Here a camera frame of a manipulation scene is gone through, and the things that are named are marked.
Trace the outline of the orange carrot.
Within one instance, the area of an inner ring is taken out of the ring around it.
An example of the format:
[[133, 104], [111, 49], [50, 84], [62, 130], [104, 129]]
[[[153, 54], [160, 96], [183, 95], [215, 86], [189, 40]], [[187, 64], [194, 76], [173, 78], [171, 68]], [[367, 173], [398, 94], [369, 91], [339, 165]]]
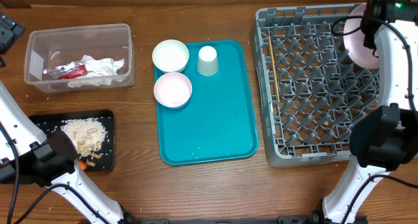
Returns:
[[88, 167], [83, 161], [79, 161], [78, 164], [82, 170], [86, 170]]

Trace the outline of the red snack wrapper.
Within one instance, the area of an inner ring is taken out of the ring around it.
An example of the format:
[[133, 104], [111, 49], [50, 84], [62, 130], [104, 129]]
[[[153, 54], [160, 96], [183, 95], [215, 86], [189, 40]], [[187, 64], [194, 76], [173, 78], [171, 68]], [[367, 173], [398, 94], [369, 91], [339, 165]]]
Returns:
[[74, 79], [87, 75], [85, 63], [83, 61], [72, 61], [65, 65], [60, 65], [42, 71], [45, 80]]

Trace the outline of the white bowl with peanuts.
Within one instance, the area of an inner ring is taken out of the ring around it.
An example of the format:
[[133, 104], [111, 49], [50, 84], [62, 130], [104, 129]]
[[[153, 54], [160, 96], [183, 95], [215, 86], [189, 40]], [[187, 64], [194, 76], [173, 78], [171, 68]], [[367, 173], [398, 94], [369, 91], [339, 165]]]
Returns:
[[191, 97], [193, 88], [190, 79], [179, 72], [160, 76], [153, 87], [156, 101], [167, 108], [181, 108]]

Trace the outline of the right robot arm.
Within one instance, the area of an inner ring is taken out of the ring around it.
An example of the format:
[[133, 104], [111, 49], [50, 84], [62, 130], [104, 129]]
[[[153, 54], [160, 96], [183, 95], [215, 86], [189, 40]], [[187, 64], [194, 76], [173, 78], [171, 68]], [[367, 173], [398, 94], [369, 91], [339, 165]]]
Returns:
[[378, 106], [354, 125], [347, 168], [310, 223], [366, 223], [357, 212], [367, 196], [417, 155], [417, 3], [367, 0], [363, 14], [340, 22], [344, 30], [331, 33], [352, 39], [361, 32], [356, 52], [367, 48], [379, 61]]

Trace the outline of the white paper cup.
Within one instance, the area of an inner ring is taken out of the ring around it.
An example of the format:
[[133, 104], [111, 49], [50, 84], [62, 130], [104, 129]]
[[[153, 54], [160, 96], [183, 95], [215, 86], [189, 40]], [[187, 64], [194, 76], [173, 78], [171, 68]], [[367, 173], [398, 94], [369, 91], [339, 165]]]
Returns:
[[197, 70], [203, 76], [213, 76], [218, 72], [219, 61], [213, 46], [203, 46], [199, 50]]

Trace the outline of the white tissue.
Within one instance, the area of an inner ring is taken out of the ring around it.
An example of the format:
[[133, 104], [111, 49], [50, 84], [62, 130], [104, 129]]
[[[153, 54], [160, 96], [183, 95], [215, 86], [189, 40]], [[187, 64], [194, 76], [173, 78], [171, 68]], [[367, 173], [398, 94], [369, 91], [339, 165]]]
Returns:
[[69, 82], [70, 88], [79, 88], [81, 86], [110, 86], [112, 81], [121, 82], [123, 77], [118, 76], [118, 71], [125, 65], [125, 60], [114, 61], [112, 58], [94, 59], [91, 56], [84, 55], [81, 59], [87, 74], [80, 78], [91, 78], [91, 80], [80, 80]]

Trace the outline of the wooden chopstick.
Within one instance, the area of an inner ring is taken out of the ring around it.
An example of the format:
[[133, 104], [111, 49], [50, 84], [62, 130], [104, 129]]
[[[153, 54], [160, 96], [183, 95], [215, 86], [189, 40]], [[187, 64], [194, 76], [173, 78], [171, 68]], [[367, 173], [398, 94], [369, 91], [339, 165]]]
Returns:
[[275, 66], [275, 61], [274, 61], [274, 49], [272, 47], [272, 40], [271, 40], [270, 36], [268, 36], [268, 46], [269, 46], [269, 52], [270, 52], [270, 58], [271, 58], [271, 67], [272, 67], [272, 71], [273, 71], [275, 93], [276, 93], [277, 102], [279, 103], [280, 102], [280, 92], [279, 92], [279, 86], [278, 86], [276, 66]]

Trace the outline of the white bowl with rice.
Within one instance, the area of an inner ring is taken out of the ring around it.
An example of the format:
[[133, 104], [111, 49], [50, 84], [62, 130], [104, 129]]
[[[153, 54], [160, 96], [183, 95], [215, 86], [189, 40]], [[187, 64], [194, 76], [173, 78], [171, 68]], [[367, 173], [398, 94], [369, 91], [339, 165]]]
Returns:
[[152, 61], [162, 72], [182, 72], [189, 61], [189, 50], [179, 40], [164, 40], [153, 49]]

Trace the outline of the white round plate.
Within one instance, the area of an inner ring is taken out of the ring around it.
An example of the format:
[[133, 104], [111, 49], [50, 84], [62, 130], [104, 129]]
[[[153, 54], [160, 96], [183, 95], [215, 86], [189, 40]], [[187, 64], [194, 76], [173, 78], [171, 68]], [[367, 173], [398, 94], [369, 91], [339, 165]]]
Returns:
[[[366, 9], [366, 3], [357, 6], [349, 16], [362, 16]], [[346, 20], [344, 33], [354, 31], [361, 25], [361, 18]], [[344, 46], [349, 50], [348, 56], [356, 65], [365, 69], [378, 69], [379, 59], [372, 55], [373, 49], [363, 46], [365, 35], [361, 30], [356, 31], [344, 38]]]

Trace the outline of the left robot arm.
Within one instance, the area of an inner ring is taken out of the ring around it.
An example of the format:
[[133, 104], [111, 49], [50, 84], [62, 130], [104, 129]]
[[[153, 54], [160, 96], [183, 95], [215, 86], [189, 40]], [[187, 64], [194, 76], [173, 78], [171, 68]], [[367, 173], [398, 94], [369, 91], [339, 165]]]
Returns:
[[44, 187], [70, 202], [90, 223], [136, 223], [120, 204], [106, 196], [81, 169], [76, 148], [61, 132], [46, 135], [1, 86], [1, 183], [14, 190], [8, 210], [11, 223], [22, 184]]

